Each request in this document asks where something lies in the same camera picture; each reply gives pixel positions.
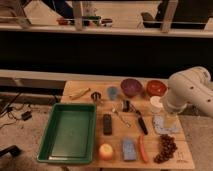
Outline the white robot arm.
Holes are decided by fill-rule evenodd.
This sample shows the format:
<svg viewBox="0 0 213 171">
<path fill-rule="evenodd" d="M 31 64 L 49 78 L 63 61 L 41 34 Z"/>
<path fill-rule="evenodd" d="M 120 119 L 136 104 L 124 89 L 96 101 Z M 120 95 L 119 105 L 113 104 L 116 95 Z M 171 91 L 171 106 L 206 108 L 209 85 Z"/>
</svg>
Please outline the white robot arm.
<svg viewBox="0 0 213 171">
<path fill-rule="evenodd" d="M 161 98 L 164 127 L 172 127 L 177 115 L 188 104 L 192 104 L 210 117 L 213 117 L 213 90 L 209 87 L 211 75 L 204 67 L 192 67 L 172 74 L 168 79 L 168 90 Z"/>
</svg>

